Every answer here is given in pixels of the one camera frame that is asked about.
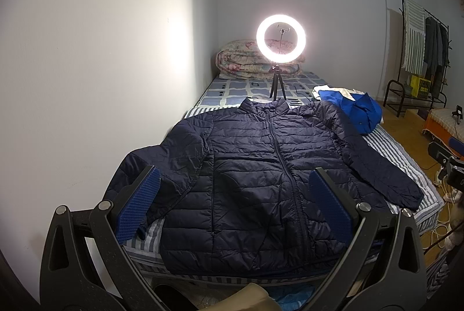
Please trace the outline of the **black clothes rack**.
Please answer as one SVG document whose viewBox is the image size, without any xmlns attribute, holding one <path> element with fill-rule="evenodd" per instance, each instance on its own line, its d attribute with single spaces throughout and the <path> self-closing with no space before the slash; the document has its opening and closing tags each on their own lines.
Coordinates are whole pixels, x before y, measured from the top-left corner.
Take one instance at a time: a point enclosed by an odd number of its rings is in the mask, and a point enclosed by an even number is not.
<svg viewBox="0 0 464 311">
<path fill-rule="evenodd" d="M 400 64 L 396 78 L 386 85 L 382 104 L 396 116 L 409 108 L 445 107 L 452 49 L 449 26 L 414 0 L 401 0 L 400 13 Z"/>
</svg>

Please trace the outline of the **dark hanging clothes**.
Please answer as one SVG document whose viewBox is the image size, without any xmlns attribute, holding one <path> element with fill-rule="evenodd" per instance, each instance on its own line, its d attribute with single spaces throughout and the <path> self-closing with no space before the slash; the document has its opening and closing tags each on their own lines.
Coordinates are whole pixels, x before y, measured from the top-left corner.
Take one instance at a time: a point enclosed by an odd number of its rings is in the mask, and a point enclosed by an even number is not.
<svg viewBox="0 0 464 311">
<path fill-rule="evenodd" d="M 425 19 L 425 78 L 430 81 L 429 92 L 438 98 L 448 65 L 448 32 L 446 27 L 433 17 Z"/>
</svg>

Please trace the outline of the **yellow black box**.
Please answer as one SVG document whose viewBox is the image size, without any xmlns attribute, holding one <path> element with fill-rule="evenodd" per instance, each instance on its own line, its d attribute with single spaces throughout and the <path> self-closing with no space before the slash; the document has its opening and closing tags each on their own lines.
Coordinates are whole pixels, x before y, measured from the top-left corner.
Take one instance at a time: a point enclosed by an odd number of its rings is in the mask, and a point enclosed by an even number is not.
<svg viewBox="0 0 464 311">
<path fill-rule="evenodd" d="M 422 77 L 411 75 L 411 95 L 418 99 L 426 99 L 429 96 L 431 82 Z"/>
</svg>

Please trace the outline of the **blue and white garment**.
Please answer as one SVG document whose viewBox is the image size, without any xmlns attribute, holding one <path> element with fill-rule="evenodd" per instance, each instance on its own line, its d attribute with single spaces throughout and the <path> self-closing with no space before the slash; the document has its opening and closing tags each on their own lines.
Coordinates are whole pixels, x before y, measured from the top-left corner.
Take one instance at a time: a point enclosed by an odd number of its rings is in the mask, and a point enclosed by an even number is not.
<svg viewBox="0 0 464 311">
<path fill-rule="evenodd" d="M 383 122 L 381 106 L 363 91 L 323 85 L 316 86 L 312 93 L 317 100 L 337 105 L 360 134 L 372 133 Z"/>
</svg>

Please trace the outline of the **striped hanging towel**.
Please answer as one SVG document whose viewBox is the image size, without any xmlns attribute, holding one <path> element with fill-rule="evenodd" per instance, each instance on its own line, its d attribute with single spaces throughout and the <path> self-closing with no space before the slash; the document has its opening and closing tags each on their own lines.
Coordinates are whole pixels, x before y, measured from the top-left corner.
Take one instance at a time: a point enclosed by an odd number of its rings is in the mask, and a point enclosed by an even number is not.
<svg viewBox="0 0 464 311">
<path fill-rule="evenodd" d="M 414 0 L 404 0 L 404 42 L 402 68 L 421 75 L 425 57 L 425 11 Z"/>
</svg>

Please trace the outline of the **blue checked bedsheet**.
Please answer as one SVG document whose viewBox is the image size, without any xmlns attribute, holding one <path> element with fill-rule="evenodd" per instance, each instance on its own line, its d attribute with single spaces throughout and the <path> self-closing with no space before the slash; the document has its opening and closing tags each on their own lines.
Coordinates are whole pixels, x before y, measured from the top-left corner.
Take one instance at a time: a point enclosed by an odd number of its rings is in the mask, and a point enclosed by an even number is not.
<svg viewBox="0 0 464 311">
<path fill-rule="evenodd" d="M 217 76 L 196 103 L 196 107 L 234 107 L 244 99 L 257 102 L 273 101 L 270 96 L 270 79 L 223 79 Z M 326 85 L 326 81 L 312 72 L 303 72 L 295 77 L 283 76 L 286 101 L 290 108 L 306 105 L 314 99 L 313 89 Z"/>
</svg>

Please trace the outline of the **black mini tripod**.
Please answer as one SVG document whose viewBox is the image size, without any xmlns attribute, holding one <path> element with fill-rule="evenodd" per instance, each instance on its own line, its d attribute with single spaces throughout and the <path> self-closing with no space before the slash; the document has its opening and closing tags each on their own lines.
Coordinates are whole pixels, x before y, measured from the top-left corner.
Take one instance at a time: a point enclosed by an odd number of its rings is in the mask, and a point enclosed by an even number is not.
<svg viewBox="0 0 464 311">
<path fill-rule="evenodd" d="M 274 65 L 272 67 L 273 79 L 271 83 L 271 92 L 270 97 L 276 101 L 278 99 L 278 93 L 281 93 L 283 98 L 286 100 L 286 93 L 284 82 L 282 78 L 282 70 L 279 65 Z"/>
</svg>

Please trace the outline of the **floral folded quilt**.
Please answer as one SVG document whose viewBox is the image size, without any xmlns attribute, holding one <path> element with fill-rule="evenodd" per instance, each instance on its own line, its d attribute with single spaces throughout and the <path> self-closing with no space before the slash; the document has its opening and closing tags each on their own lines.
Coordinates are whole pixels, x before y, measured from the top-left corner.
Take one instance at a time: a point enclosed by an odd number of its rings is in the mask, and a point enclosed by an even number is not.
<svg viewBox="0 0 464 311">
<path fill-rule="evenodd" d="M 282 41 L 281 46 L 276 39 L 266 39 L 266 44 L 275 53 L 279 48 L 283 54 L 294 48 L 294 44 L 286 40 Z M 299 75 L 305 60 L 304 54 L 301 54 L 294 61 L 280 64 L 282 75 Z M 223 46 L 215 56 L 215 65 L 222 79 L 271 79 L 275 64 L 263 56 L 255 39 L 241 39 Z"/>
</svg>

